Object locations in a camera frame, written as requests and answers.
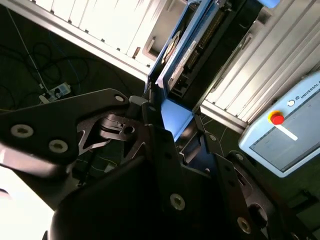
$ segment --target bolt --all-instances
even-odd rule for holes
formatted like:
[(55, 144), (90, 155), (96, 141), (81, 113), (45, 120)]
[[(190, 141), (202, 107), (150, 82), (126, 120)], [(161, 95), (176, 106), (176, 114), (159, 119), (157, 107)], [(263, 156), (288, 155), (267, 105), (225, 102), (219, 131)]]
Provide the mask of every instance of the bolt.
[(246, 219), (244, 219), (243, 217), (238, 217), (238, 219), (236, 221), (242, 231), (244, 231), (246, 234), (251, 233), (250, 224), (248, 223), (248, 221)]
[(120, 96), (120, 95), (115, 95), (114, 97), (115, 97), (115, 99), (118, 100), (119, 102), (124, 102), (124, 101), (125, 101), (125, 99), (124, 99), (122, 96)]
[(56, 154), (63, 154), (68, 150), (68, 144), (65, 141), (55, 139), (49, 142), (49, 149)]
[(209, 135), (209, 138), (214, 142), (217, 141), (217, 138), (215, 136), (213, 136), (213, 135)]
[(25, 139), (34, 134), (32, 127), (25, 124), (17, 124), (11, 127), (11, 134), (17, 138)]
[(182, 211), (186, 207), (185, 200), (182, 196), (177, 193), (172, 193), (170, 196), (170, 202), (172, 207), (174, 207), (178, 211)]
[(244, 157), (241, 156), (239, 153), (237, 153), (235, 156), (236, 156), (236, 158), (239, 159), (240, 161), (243, 161), (243, 160), (244, 160)]

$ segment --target emergency stop button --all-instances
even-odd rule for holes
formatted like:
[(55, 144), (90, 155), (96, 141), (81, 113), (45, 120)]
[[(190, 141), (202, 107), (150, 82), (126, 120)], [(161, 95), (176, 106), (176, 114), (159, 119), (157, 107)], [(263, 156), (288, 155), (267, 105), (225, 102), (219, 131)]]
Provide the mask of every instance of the emergency stop button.
[(285, 117), (282, 115), (281, 112), (275, 112), (270, 116), (270, 121), (274, 125), (280, 125), (284, 123)]

